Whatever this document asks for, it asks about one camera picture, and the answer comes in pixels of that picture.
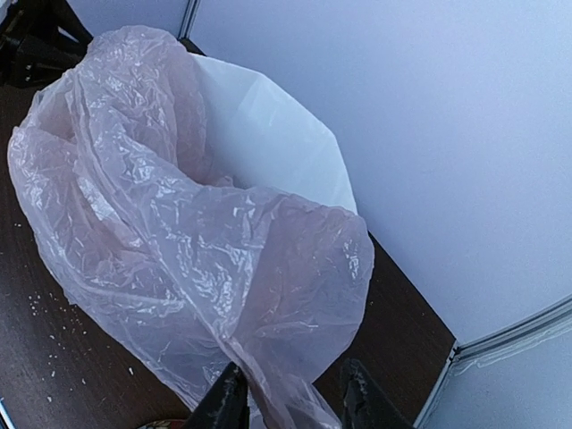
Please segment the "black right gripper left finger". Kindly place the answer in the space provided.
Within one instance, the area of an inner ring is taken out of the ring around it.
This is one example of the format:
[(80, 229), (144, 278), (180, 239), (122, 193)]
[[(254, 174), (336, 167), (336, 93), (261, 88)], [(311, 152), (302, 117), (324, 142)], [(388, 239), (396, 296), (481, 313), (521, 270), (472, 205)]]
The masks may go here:
[(248, 381), (230, 363), (185, 422), (190, 429), (248, 429)]

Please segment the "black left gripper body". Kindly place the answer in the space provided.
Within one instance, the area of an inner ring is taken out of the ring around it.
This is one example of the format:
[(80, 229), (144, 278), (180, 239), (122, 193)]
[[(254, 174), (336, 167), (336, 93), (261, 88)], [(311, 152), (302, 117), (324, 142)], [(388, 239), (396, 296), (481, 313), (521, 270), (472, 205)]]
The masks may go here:
[(47, 85), (77, 65), (87, 49), (88, 30), (68, 2), (1, 3), (2, 85)]

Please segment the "translucent pink plastic bag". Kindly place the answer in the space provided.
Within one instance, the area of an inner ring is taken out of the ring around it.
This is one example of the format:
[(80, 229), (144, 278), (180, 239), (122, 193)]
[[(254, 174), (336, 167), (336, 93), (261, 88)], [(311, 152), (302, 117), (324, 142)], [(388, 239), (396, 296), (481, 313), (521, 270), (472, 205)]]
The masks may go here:
[(314, 382), (364, 317), (366, 223), (216, 169), (198, 62), (160, 29), (96, 37), (13, 130), (21, 209), (68, 300), (186, 404), (233, 363), (255, 425), (338, 428)]

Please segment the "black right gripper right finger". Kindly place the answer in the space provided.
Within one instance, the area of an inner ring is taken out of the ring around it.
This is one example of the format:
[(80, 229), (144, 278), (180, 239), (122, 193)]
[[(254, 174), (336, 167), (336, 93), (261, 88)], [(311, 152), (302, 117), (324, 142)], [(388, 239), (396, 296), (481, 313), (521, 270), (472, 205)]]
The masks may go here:
[(413, 428), (358, 359), (349, 358), (344, 361), (341, 367), (341, 388), (343, 428)]

